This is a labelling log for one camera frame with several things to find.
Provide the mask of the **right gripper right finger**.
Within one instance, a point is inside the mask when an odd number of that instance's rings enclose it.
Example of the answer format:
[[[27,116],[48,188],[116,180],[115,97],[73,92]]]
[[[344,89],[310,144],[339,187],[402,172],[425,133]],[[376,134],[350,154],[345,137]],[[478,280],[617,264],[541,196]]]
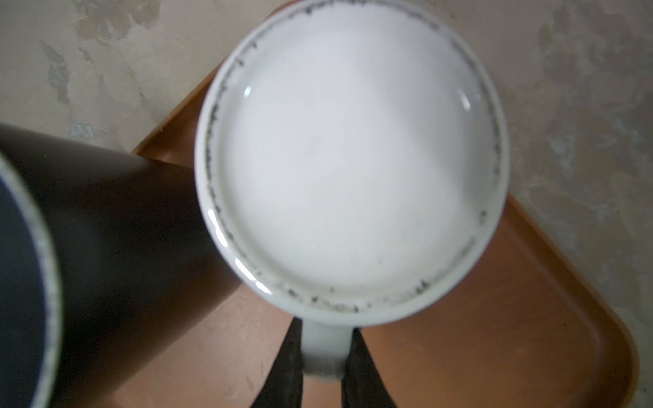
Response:
[[[397,407],[379,376],[359,328],[352,333],[350,355],[341,382],[341,401],[343,408]]]

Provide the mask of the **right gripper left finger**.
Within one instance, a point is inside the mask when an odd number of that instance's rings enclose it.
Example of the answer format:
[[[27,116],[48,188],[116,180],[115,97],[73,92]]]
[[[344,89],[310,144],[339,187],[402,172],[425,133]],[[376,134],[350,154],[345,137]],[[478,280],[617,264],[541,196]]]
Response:
[[[293,318],[277,357],[251,408],[301,408],[303,397],[302,321]]]

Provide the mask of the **brown plastic tray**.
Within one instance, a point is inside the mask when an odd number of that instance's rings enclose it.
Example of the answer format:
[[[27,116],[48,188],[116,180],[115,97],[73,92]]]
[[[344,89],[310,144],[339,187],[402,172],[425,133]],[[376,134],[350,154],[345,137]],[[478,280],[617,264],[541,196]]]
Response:
[[[103,407],[248,407],[291,318],[239,287]],[[399,407],[626,407],[629,330],[510,198],[473,271],[444,299],[363,331]]]

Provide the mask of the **black mug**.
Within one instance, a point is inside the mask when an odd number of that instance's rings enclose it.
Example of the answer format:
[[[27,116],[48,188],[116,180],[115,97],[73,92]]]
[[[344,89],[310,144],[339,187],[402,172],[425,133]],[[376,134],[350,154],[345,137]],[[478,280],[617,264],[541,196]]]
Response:
[[[2,406],[85,406],[237,287],[190,168],[1,127]]]

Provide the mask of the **white mug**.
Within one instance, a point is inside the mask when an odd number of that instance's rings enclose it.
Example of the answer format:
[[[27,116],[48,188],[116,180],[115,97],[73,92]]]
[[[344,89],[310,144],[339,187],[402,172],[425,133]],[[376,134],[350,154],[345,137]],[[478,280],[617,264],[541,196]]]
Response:
[[[406,1],[300,1],[219,68],[195,140],[223,259],[302,321],[303,372],[339,380],[353,331],[471,272],[509,179],[498,93],[469,46]]]

